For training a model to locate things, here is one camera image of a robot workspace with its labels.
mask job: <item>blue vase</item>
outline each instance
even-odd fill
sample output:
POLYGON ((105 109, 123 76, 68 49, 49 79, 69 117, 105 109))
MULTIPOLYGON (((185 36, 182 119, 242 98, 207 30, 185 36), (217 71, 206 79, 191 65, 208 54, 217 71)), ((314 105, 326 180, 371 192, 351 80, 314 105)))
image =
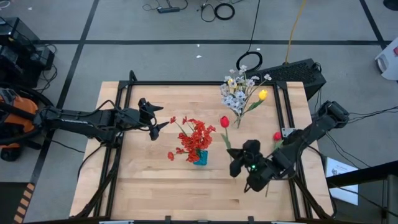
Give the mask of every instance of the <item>blue vase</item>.
POLYGON ((200 160, 193 162, 197 166, 205 166, 207 165, 207 150, 200 150, 200 160))

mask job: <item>white paper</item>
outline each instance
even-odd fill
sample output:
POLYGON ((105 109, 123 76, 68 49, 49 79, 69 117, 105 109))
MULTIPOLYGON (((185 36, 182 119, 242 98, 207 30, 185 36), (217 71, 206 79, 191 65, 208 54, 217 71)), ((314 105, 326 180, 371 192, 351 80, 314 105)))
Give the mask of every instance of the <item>white paper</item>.
MULTIPOLYGON (((326 177, 331 177, 333 175, 344 174, 351 171, 358 170, 355 167, 349 166, 337 160, 331 159, 328 157, 326 160, 326 177)), ((358 193, 358 185, 350 185, 346 187, 342 187, 347 190, 351 190, 353 192, 358 193)), ((358 195, 341 190, 339 188, 332 188, 330 189, 331 196, 345 202, 351 203, 353 205, 358 205, 358 195)))

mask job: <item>yellow cable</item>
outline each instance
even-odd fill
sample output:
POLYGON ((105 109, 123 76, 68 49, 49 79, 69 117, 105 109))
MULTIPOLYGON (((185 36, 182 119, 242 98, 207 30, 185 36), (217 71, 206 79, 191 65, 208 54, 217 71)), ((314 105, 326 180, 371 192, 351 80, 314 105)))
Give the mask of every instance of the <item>yellow cable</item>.
POLYGON ((290 39, 289 39, 289 44, 288 44, 288 46, 287 46, 287 52, 286 52, 285 63, 287 63, 287 58, 289 57, 289 50, 290 50, 290 45, 291 45, 292 39, 293 39, 294 29, 296 29, 297 21, 299 21, 299 18, 300 18, 300 16, 301 16, 301 14, 303 13, 303 9, 304 9, 304 6, 305 6, 305 3, 306 3, 306 2, 307 2, 307 0, 303 0, 303 4, 301 5, 300 11, 298 12, 298 15, 297 15, 297 18, 296 18, 296 21, 294 22, 293 29, 292 29, 292 31, 291 31, 291 33, 290 33, 290 39))

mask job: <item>floor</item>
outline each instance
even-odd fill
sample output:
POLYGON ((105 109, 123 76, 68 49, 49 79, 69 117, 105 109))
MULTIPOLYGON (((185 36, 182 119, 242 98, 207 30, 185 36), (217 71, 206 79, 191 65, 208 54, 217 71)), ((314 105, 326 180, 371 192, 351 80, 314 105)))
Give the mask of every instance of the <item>floor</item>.
MULTIPOLYGON (((188 2, 179 13, 158 14, 142 9, 146 3, 156 6, 154 0, 15 0, 0 15, 20 17, 43 43, 58 48, 58 77, 44 95, 58 107, 91 111, 101 82, 126 80, 130 70, 139 80, 220 80, 234 68, 248 48, 257 1, 239 2, 233 19, 211 23, 200 19, 203 1, 188 2)), ((171 3, 184 5, 183 0, 171 3)), ((284 61, 301 3, 261 1, 252 49, 263 55, 262 68, 284 61)), ((220 15, 228 13, 220 9, 220 15)), ((203 13, 205 19, 212 16, 211 11, 203 13)), ((398 83, 380 76, 374 58, 398 36, 397 20, 398 12, 386 9, 381 0, 308 0, 289 61, 312 58, 321 63, 327 80, 322 101, 335 100, 357 113, 391 108, 398 104, 398 83)), ((243 63, 250 67, 256 58, 243 63)), ((312 98, 310 108, 315 103, 312 98)), ((331 135, 343 149, 374 166, 398 159, 396 133, 396 115, 385 113, 331 135)), ((85 137, 65 131, 57 131, 53 139, 81 150, 86 144, 85 137)), ((319 145, 322 153, 349 164, 327 138, 319 145)), ((1 182, 37 184, 25 222, 68 217, 82 157, 52 143, 48 150, 26 149, 16 162, 0 161, 1 182)), ((382 203, 381 182, 363 184, 359 192, 382 203)), ((364 200, 358 208, 343 202, 337 206, 338 218, 381 222, 378 209, 364 200)))

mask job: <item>wooden tabletop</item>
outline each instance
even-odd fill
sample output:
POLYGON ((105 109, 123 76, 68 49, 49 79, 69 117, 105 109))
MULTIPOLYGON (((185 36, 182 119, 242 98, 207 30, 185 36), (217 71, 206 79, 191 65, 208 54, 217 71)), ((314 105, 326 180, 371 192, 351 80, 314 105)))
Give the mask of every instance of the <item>wooden tabletop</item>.
MULTIPOLYGON (((117 87, 118 82, 103 82, 98 105, 105 100, 114 100, 117 87)), ((305 128, 312 121, 303 84, 288 83, 288 88, 296 128, 305 128)), ((279 130, 279 123, 272 87, 264 86, 258 90, 261 89, 268 89, 267 100, 245 114, 241 127, 229 128, 228 134, 232 147, 240 148, 246 140, 258 139, 261 152, 268 155, 273 150, 272 135, 279 130)), ((167 152, 181 146, 177 139, 180 130, 175 124, 162 129, 156 141, 151 141, 147 132, 126 132, 112 219, 164 220, 166 215, 171 215, 173 220, 245 221, 248 216, 253 216, 256 221, 294 220, 287 181, 273 180, 261 192, 251 190, 244 194, 247 172, 242 170, 235 179, 229 176, 231 160, 220 135, 224 129, 219 120, 224 115, 233 119, 234 115, 221 104, 218 86, 133 86, 130 107, 137 109, 137 102, 143 97, 153 105, 164 107, 156 112, 158 123, 170 121, 172 116, 176 116, 177 122, 181 123, 182 118, 187 116, 213 125, 217 132, 211 134, 213 143, 208 148, 208 164, 203 167, 186 162, 186 157, 181 155, 177 155, 174 161, 167 159, 167 152)), ((282 92, 280 99, 284 110, 282 92)), ((257 101, 256 93, 251 101, 257 101)), ((96 140, 89 139, 85 157, 98 146, 96 140)), ((98 188, 104 152, 104 149, 97 152, 82 168, 70 215, 77 214, 98 188)), ((305 150, 302 160, 309 191, 323 209, 332 214, 319 156, 305 150)), ((298 188, 297 192, 304 217, 302 195, 298 188)), ((104 214, 106 201, 103 200, 101 214, 104 214)))

